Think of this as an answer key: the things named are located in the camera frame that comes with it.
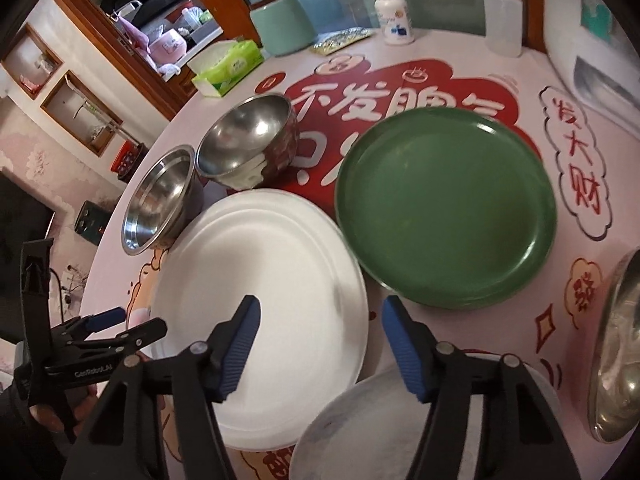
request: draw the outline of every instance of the wall shelf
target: wall shelf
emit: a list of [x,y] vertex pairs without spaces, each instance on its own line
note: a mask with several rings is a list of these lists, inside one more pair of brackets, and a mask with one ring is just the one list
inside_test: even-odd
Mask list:
[[62,61],[27,23],[14,39],[2,66],[20,88],[35,99],[62,66]]
[[83,146],[101,156],[122,120],[71,71],[44,99],[42,110]]

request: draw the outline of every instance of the pink tablecloth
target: pink tablecloth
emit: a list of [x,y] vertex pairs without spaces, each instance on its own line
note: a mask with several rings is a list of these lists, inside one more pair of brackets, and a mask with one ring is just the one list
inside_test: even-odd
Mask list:
[[[286,92],[302,124],[292,168],[277,187],[298,193],[332,213],[342,158],[368,126],[415,106],[457,106],[505,123],[542,159],[558,204],[556,242],[539,275],[504,303],[473,312],[449,312],[406,301],[415,319],[437,338],[459,348],[512,352],[545,374],[558,390],[561,425],[585,480],[597,480],[625,441],[597,443],[569,400],[567,356],[584,330],[593,291],[615,263],[640,245],[640,141],[563,89],[548,59],[526,50],[518,59],[495,56],[483,38],[453,32],[420,32],[414,44],[391,47],[376,36],[334,58],[300,52],[269,59],[221,100],[194,97],[155,143],[127,187],[104,234],[89,276],[81,313],[116,305],[150,306],[161,273],[161,253],[132,258],[120,246],[124,209],[143,173],[165,151],[197,146],[225,111],[254,92]],[[209,201],[222,196],[207,186]],[[368,283],[370,334],[361,377],[392,363],[377,316],[386,291]],[[182,478],[172,414],[163,412],[168,465]],[[241,479],[286,478],[291,449],[231,451]]]

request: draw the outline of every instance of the television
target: television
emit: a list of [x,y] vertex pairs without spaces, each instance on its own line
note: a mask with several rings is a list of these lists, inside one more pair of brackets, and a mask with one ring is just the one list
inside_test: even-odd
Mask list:
[[0,173],[0,338],[24,339],[20,308],[22,244],[49,235],[54,211]]

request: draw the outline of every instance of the silver bolt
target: silver bolt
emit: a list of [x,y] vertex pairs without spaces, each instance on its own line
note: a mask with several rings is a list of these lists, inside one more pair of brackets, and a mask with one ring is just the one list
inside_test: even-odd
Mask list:
[[507,354],[504,356],[504,364],[509,368],[517,368],[520,366],[520,359],[513,354]]
[[209,349],[209,345],[207,345],[204,341],[196,341],[195,343],[192,343],[191,346],[189,347],[189,350],[194,355],[204,354],[204,352],[206,352],[207,349]]
[[455,351],[456,347],[447,341],[440,341],[436,345],[436,350],[443,355],[451,355]]
[[132,354],[132,355],[126,356],[123,362],[127,368],[133,368],[134,366],[138,366],[138,363],[140,362],[140,358],[137,355]]

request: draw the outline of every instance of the floral wallpaper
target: floral wallpaper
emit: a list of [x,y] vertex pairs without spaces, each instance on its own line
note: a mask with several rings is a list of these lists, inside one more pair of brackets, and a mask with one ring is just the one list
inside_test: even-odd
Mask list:
[[[97,248],[76,234],[76,217],[85,200],[113,210],[120,190],[62,148],[8,98],[0,99],[0,171],[56,212],[50,231],[55,240],[51,267],[62,276],[71,265],[76,269],[74,285],[79,285],[89,273]],[[82,287],[72,294],[65,319],[78,314],[81,298]],[[60,322],[59,302],[58,284],[52,280],[52,324]],[[0,372],[12,369],[12,347],[0,342]]]

